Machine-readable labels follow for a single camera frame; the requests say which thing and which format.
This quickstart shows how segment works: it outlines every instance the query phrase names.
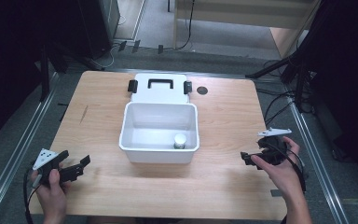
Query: wooden desk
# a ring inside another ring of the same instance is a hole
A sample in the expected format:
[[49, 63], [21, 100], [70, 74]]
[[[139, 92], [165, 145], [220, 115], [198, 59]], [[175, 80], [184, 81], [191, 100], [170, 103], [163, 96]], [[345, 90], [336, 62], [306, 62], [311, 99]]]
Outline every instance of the wooden desk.
[[[282, 219], [284, 200], [263, 171], [246, 166], [240, 151], [257, 152], [264, 131], [250, 80], [188, 77], [199, 111], [200, 148], [189, 164], [130, 163], [118, 147], [133, 74], [86, 72], [51, 150], [69, 150], [66, 164], [91, 163], [68, 194], [68, 214], [118, 217]], [[197, 87], [208, 89], [206, 95]], [[33, 214], [42, 213], [36, 197]]]
[[[310, 26], [321, 0], [197, 0], [193, 20], [271, 27], [275, 44], [286, 57], [302, 32]], [[189, 20], [192, 0], [175, 1], [173, 47], [177, 20]]]

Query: black latch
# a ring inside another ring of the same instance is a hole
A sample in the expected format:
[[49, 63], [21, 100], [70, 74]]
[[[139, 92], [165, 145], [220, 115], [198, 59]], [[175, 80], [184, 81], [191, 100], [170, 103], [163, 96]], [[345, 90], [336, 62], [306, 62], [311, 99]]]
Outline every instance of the black latch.
[[130, 80], [129, 88], [127, 89], [127, 91], [132, 91], [133, 93], [136, 93], [137, 90], [138, 90], [138, 81], [135, 79]]
[[188, 94], [189, 92], [192, 92], [193, 91], [193, 85], [191, 83], [191, 81], [185, 81], [183, 83], [183, 94], [186, 95]]

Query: metal bar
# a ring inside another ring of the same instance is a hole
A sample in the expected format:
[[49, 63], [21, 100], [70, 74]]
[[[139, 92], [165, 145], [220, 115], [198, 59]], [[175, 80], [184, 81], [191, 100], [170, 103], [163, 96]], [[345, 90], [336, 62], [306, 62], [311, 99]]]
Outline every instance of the metal bar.
[[304, 140], [305, 147], [307, 148], [307, 151], [310, 155], [312, 165], [315, 168], [315, 173], [318, 176], [319, 182], [321, 183], [324, 197], [327, 200], [334, 220], [336, 221], [336, 223], [349, 223], [344, 208], [342, 206], [342, 202], [337, 195], [333, 181], [327, 173], [324, 167], [324, 163], [322, 162], [321, 156], [319, 155], [318, 148], [313, 141], [307, 122], [305, 121], [303, 115], [298, 113], [295, 104], [291, 104], [290, 107], [293, 113], [293, 117], [295, 118], [297, 127]]
[[31, 121], [28, 123], [28, 126], [25, 129], [19, 143], [16, 145], [16, 148], [8, 160], [4, 171], [0, 175], [0, 203], [5, 197], [7, 189], [10, 186], [10, 183], [13, 180], [17, 170], [19, 169], [22, 159], [34, 138], [34, 134], [36, 133], [41, 120], [45, 116], [46, 111], [48, 110], [51, 99], [53, 98], [56, 90], [56, 84], [59, 82], [59, 80], [60, 77], [58, 73], [54, 73], [53, 77], [51, 78], [51, 92], [48, 94], [44, 102], [39, 103], [33, 117], [31, 118]]

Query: white cylindrical object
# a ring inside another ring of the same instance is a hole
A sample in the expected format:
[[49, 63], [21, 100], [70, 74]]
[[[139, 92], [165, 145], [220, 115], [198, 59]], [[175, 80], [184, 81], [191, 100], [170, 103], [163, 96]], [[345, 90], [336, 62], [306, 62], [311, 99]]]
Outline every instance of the white cylindrical object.
[[182, 133], [179, 133], [175, 136], [175, 144], [173, 145], [176, 149], [184, 149], [186, 143], [186, 136]]

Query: white container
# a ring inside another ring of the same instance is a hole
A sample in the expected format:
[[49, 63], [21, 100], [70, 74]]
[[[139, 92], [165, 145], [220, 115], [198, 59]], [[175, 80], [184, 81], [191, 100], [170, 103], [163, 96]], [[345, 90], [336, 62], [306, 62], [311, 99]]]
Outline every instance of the white container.
[[[135, 80], [138, 88], [124, 111], [120, 148], [132, 162], [191, 162], [200, 138], [197, 107], [184, 94], [186, 76], [137, 74]], [[175, 148], [178, 134], [186, 137], [183, 149]]]

